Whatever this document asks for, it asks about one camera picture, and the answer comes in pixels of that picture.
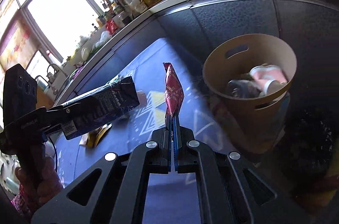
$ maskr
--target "trash can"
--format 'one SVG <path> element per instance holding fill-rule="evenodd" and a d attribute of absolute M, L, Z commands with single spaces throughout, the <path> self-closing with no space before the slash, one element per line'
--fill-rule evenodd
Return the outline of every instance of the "trash can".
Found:
<path fill-rule="evenodd" d="M 234 98 L 224 93 L 230 80 L 239 79 L 239 75 L 264 63 L 282 69 L 288 81 L 282 89 L 250 99 Z M 263 153 L 272 147 L 282 129 L 287 110 L 284 96 L 296 69 L 296 56 L 283 40 L 272 35 L 249 34 L 230 39 L 217 47 L 205 61 L 203 78 L 208 88 L 221 97 L 249 142 L 260 146 L 253 150 Z"/>

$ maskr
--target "hand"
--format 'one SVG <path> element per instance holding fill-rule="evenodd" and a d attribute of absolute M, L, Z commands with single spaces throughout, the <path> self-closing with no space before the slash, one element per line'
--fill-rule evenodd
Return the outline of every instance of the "hand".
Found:
<path fill-rule="evenodd" d="M 46 157 L 45 166 L 42 169 L 43 181 L 36 190 L 27 173 L 20 167 L 15 169 L 15 175 L 18 178 L 25 193 L 32 201 L 38 202 L 41 206 L 56 196 L 63 186 L 54 170 L 54 161 L 51 157 Z"/>

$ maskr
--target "trash can handle hole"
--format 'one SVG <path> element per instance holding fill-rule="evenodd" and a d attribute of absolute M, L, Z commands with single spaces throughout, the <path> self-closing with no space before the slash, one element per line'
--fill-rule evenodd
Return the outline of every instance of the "trash can handle hole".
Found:
<path fill-rule="evenodd" d="M 236 46 L 236 47 L 228 50 L 225 53 L 225 58 L 229 59 L 230 57 L 236 55 L 237 53 L 245 52 L 248 49 L 249 49 L 249 46 L 247 44 L 242 44 L 242 45 Z"/>

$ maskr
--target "blue tablecloth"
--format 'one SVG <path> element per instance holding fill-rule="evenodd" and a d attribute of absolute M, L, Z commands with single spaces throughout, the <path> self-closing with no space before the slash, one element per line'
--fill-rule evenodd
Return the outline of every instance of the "blue tablecloth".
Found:
<path fill-rule="evenodd" d="M 132 75 L 137 90 L 147 94 L 147 107 L 130 112 L 129 119 L 116 121 L 96 148 L 79 146 L 79 138 L 56 142 L 61 181 L 67 186 L 107 152 L 122 155 L 150 139 L 153 130 L 164 126 L 166 103 L 165 69 L 171 62 L 184 90 L 179 114 L 180 125 L 193 130 L 195 138 L 221 153 L 234 150 L 225 133 L 214 121 L 205 96 L 202 65 L 180 45 L 158 39 L 139 54 L 119 76 Z M 143 223 L 200 223 L 195 174 L 151 174 Z"/>

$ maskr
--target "screw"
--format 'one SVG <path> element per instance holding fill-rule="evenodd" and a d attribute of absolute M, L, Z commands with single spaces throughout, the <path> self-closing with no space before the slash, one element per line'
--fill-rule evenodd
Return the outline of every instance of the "screw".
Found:
<path fill-rule="evenodd" d="M 238 152 L 233 151 L 233 152 L 231 152 L 231 153 L 229 154 L 229 157 L 230 157 L 232 160 L 239 160 L 239 159 L 240 159 L 240 154 L 239 154 Z"/>
<path fill-rule="evenodd" d="M 113 153 L 113 152 L 107 153 L 107 154 L 105 155 L 106 161 L 113 161 L 113 160 L 115 160 L 116 157 L 117 157 L 117 156 L 116 156 L 115 153 Z"/>
<path fill-rule="evenodd" d="M 154 148 L 154 147 L 157 146 L 157 143 L 155 141 L 149 141 L 149 142 L 146 143 L 146 146 L 148 148 Z"/>
<path fill-rule="evenodd" d="M 190 147 L 198 147 L 199 145 L 200 145 L 199 142 L 196 140 L 192 140 L 189 142 Z"/>

